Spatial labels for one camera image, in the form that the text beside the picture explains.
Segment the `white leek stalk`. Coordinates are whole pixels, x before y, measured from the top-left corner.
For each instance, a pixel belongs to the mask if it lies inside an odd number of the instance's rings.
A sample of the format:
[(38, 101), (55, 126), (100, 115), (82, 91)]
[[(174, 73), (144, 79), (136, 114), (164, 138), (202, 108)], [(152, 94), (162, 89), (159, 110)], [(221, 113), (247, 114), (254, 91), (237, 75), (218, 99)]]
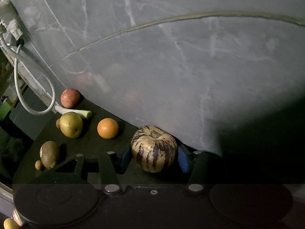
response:
[(64, 107), (61, 107), (61, 106), (55, 106), (55, 110), (62, 115), (66, 114), (66, 113), (69, 113), (69, 112), (74, 112), (74, 113), (77, 113), (81, 118), (85, 118), (85, 119), (90, 118), (91, 115), (92, 115), (91, 111), (73, 110), (73, 109), (67, 109), (67, 108), (64, 108)]

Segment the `striped pepino melon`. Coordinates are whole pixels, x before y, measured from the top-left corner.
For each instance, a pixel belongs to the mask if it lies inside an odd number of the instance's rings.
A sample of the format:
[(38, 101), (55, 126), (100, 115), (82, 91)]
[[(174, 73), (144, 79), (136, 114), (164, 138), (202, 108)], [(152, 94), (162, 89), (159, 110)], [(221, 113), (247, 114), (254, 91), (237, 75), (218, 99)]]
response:
[(144, 171), (158, 173), (173, 163), (178, 146), (167, 132), (142, 126), (133, 135), (131, 152), (137, 165)]

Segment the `orange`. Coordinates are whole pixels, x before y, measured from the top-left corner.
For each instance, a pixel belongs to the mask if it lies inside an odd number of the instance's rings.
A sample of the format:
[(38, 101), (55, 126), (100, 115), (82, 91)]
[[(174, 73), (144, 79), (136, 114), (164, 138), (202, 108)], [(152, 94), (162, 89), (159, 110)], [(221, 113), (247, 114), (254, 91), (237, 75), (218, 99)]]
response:
[(98, 123), (97, 132), (104, 139), (112, 139), (118, 133), (118, 123), (112, 118), (104, 118)]

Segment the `brown kiwi with sticker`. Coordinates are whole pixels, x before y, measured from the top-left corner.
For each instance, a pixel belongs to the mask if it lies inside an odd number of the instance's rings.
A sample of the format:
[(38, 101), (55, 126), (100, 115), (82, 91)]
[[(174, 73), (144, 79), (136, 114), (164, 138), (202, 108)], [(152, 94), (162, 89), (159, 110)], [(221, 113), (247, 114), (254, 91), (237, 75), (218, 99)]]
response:
[(47, 141), (40, 148), (40, 159), (47, 169), (52, 169), (56, 164), (59, 146), (53, 141)]

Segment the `yellow lemon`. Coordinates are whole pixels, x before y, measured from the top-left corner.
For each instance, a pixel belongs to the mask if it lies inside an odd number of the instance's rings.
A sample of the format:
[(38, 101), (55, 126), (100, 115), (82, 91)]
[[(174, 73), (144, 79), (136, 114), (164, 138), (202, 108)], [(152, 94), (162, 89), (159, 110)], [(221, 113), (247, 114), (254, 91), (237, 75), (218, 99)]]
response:
[(7, 218), (3, 223), (4, 229), (19, 229), (20, 226), (13, 219)]

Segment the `yellow-green pear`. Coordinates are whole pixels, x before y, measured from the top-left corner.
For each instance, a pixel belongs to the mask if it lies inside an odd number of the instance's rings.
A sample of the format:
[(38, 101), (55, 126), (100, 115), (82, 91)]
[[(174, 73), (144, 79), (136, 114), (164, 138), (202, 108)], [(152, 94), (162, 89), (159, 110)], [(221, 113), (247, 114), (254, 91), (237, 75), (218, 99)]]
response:
[(61, 132), (68, 138), (77, 138), (83, 129), (83, 121), (79, 114), (68, 112), (59, 119)]

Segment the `red apple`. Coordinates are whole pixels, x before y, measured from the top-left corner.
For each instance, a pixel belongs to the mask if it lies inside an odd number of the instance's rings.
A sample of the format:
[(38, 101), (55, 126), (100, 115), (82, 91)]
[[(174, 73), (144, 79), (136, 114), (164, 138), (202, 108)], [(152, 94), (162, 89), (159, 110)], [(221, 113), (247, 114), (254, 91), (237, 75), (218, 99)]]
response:
[(80, 100), (80, 97), (81, 94), (78, 90), (67, 88), (62, 92), (60, 96), (60, 102), (64, 108), (70, 109), (76, 106)]

